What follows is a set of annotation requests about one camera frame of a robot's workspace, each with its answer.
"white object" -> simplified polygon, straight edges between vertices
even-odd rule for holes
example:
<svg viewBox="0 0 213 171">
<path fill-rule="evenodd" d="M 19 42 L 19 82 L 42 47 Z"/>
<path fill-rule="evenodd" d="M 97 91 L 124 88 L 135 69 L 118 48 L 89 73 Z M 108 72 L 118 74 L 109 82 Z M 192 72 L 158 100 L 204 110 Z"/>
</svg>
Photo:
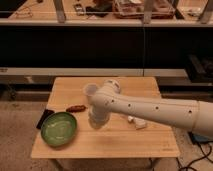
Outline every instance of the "white object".
<svg viewBox="0 0 213 171">
<path fill-rule="evenodd" d="M 140 0 L 130 0 L 130 2 L 132 2 L 133 4 L 141 4 Z"/>
<path fill-rule="evenodd" d="M 133 116 L 128 116 L 127 120 L 128 122 L 133 122 L 134 117 Z"/>
<path fill-rule="evenodd" d="M 95 94 L 95 92 L 98 90 L 98 85 L 94 83 L 86 84 L 83 88 L 83 93 L 87 97 L 87 101 L 90 104 L 91 97 Z"/>
<path fill-rule="evenodd" d="M 144 119 L 134 117 L 133 120 L 134 120 L 136 129 L 146 128 L 147 123 Z"/>
<path fill-rule="evenodd" d="M 118 94 L 117 81 L 107 80 L 90 99 L 90 123 L 100 128 L 110 112 L 132 115 L 213 138 L 213 104 L 196 100 L 140 98 Z"/>
</svg>

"item on shelf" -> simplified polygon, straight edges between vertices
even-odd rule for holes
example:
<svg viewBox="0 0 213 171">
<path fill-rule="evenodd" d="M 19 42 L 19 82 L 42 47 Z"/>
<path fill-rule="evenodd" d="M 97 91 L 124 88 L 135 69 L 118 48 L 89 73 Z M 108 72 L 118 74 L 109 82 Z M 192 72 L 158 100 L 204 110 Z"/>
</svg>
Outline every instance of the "item on shelf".
<svg viewBox="0 0 213 171">
<path fill-rule="evenodd" d="M 87 15 L 96 15 L 99 17 L 104 17 L 111 11 L 112 11 L 112 3 L 110 2 L 105 2 L 100 5 L 96 5 L 94 7 L 91 6 L 86 7 Z"/>
<path fill-rule="evenodd" d="M 84 8 L 83 8 L 83 6 L 80 3 L 74 4 L 73 7 L 74 7 L 75 12 L 76 12 L 77 15 L 80 16 L 80 15 L 84 15 L 85 14 Z"/>
<path fill-rule="evenodd" d="M 141 18 L 144 15 L 144 0 L 115 0 L 113 11 L 118 18 Z M 154 1 L 152 18 L 171 19 L 174 14 L 175 9 L 167 0 Z"/>
</svg>

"brown object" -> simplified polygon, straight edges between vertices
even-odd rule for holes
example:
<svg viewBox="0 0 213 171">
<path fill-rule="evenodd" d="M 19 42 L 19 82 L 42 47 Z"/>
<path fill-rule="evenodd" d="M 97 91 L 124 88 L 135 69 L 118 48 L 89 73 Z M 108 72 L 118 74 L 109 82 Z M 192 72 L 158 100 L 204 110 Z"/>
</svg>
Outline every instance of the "brown object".
<svg viewBox="0 0 213 171">
<path fill-rule="evenodd" d="M 70 104 L 87 104 L 82 88 L 88 83 L 101 86 L 106 79 L 117 80 L 122 94 L 161 98 L 153 77 L 58 77 L 55 80 L 47 108 L 55 112 Z M 32 148 L 32 158 L 136 158 L 177 157 L 180 152 L 171 127 L 147 121 L 147 127 L 135 130 L 126 117 L 111 114 L 100 130 L 91 128 L 88 110 L 74 114 L 78 131 L 74 141 L 59 149 L 47 146 L 38 132 Z"/>
<path fill-rule="evenodd" d="M 69 108 L 66 109 L 66 112 L 83 112 L 86 110 L 86 106 L 84 105 L 76 105 L 76 106 L 71 106 Z"/>
<path fill-rule="evenodd" d="M 122 5 L 118 3 L 121 0 L 113 1 L 113 12 L 117 18 L 142 18 L 144 15 L 144 2 L 141 0 L 141 5 L 139 4 L 126 4 Z M 175 9 L 167 0 L 155 0 L 152 10 L 152 19 L 172 19 L 175 15 Z"/>
</svg>

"table leg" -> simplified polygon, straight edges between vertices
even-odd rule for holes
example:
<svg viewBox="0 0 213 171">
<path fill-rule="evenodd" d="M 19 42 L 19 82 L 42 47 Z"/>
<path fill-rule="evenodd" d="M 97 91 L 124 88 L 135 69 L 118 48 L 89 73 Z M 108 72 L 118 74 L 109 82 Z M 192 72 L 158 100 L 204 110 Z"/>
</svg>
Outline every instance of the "table leg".
<svg viewBox="0 0 213 171">
<path fill-rule="evenodd" d="M 153 170 L 155 168 L 155 166 L 159 163 L 159 161 L 161 160 L 161 158 L 155 158 L 154 160 L 152 160 L 151 158 L 149 158 L 149 160 L 151 161 L 151 164 L 150 164 L 150 166 L 146 167 L 145 169 Z"/>
<path fill-rule="evenodd" d="M 64 171 L 63 166 L 56 159 L 49 159 L 52 164 L 58 169 L 58 171 Z"/>
</svg>

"cable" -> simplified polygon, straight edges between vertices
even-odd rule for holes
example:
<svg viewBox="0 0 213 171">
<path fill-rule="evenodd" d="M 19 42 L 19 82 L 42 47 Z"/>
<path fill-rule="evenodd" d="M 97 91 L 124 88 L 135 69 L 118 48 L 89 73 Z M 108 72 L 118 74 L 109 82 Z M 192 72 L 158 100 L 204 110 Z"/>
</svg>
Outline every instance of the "cable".
<svg viewBox="0 0 213 171">
<path fill-rule="evenodd" d="M 202 157 L 197 158 L 197 159 L 195 159 L 195 160 L 192 160 L 187 166 L 179 168 L 179 171 L 188 171 L 189 169 L 191 169 L 191 170 L 193 170 L 193 171 L 197 171 L 195 168 L 191 167 L 191 165 L 194 164 L 195 162 L 200 161 L 200 160 L 203 160 L 203 159 L 205 159 L 205 158 L 208 159 L 208 156 L 212 153 L 212 146 L 209 145 L 209 152 L 208 152 L 207 154 L 204 153 L 203 149 L 202 149 L 201 151 L 202 151 L 202 153 L 203 153 L 203 156 L 202 156 Z"/>
<path fill-rule="evenodd" d="M 144 27 L 143 23 L 143 18 L 144 16 L 141 17 L 141 23 L 142 23 L 142 28 L 143 28 L 143 54 L 142 54 L 142 73 L 141 75 L 144 77 L 145 76 L 145 58 L 146 58 L 146 30 Z"/>
<path fill-rule="evenodd" d="M 143 59 L 142 59 L 142 68 L 143 68 L 143 72 L 142 72 L 142 76 L 145 76 L 145 62 L 146 62 L 146 30 L 145 27 L 143 25 Z"/>
<path fill-rule="evenodd" d="M 205 154 L 205 152 L 203 151 L 203 148 L 202 148 L 202 146 L 198 143 L 198 147 L 200 148 L 200 150 L 201 150 L 201 152 L 203 153 L 203 155 L 205 156 L 206 154 Z M 208 156 L 206 157 L 206 159 L 210 162 L 210 163 L 212 163 L 213 164 L 213 160 L 211 160 Z"/>
</svg>

